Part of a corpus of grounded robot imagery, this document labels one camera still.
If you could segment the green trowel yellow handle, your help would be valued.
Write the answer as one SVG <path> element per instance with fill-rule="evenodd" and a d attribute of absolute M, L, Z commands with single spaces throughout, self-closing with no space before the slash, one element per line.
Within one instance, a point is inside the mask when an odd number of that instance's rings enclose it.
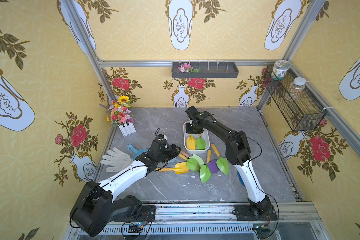
<path fill-rule="evenodd" d="M 196 147 L 198 150 L 206 149 L 206 141 L 201 134 L 198 134 L 198 138 L 196 139 Z"/>

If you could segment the purple shovel pink handle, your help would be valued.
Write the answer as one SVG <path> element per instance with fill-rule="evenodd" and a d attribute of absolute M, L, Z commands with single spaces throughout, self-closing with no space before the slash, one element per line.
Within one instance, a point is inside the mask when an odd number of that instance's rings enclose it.
<path fill-rule="evenodd" d="M 212 174 L 216 174 L 217 172 L 220 171 L 218 165 L 217 165 L 217 160 L 212 160 L 208 163 L 208 168 L 211 171 Z"/>

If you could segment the blue small trowel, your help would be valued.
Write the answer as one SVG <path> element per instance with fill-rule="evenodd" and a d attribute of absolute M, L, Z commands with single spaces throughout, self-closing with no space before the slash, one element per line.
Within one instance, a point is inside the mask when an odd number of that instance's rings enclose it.
<path fill-rule="evenodd" d="M 237 174 L 238 174 L 238 178 L 239 178 L 240 183 L 245 187 L 245 184 L 244 184 L 239 172 L 237 172 Z"/>

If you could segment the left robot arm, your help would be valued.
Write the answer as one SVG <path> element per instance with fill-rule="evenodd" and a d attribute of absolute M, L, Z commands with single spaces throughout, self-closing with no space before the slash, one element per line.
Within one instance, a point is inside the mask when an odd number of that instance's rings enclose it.
<path fill-rule="evenodd" d="M 70 221 L 74 221 L 90 237 L 95 237 L 109 222 L 142 215 L 140 200 L 133 196 L 120 200 L 117 197 L 154 172 L 160 163 L 165 164 L 179 156 L 181 151 L 177 145 L 170 145 L 164 135 L 157 135 L 148 151 L 137 156 L 128 167 L 99 183 L 87 182 L 70 212 Z"/>

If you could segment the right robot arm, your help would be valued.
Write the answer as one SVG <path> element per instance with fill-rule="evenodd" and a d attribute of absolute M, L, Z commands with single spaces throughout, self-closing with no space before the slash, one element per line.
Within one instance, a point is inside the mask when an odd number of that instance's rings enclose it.
<path fill-rule="evenodd" d="M 235 166 L 247 189 L 249 203 L 258 215 L 266 213 L 273 205 L 269 196 L 263 191 L 252 166 L 251 149 L 245 132 L 232 130 L 207 111 L 199 112 L 191 106 L 186 110 L 190 120 L 186 124 L 188 134 L 201 134 L 208 130 L 226 145 L 226 159 Z"/>

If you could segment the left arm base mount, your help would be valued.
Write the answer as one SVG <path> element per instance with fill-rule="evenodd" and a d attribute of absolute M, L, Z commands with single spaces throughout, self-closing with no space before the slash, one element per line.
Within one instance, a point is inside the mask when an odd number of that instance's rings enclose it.
<path fill-rule="evenodd" d="M 111 222 L 152 222 L 156 217 L 156 206 L 143 205 L 143 203 L 132 195 L 112 203 Z"/>

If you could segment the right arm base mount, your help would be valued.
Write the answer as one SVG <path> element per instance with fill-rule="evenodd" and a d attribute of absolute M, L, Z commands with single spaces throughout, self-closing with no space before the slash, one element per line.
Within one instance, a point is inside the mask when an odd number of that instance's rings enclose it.
<path fill-rule="evenodd" d="M 266 195 L 261 202 L 254 203 L 249 200 L 248 205 L 235 205 L 232 214 L 238 221 L 276 221 L 277 211 L 272 205 L 270 198 Z"/>

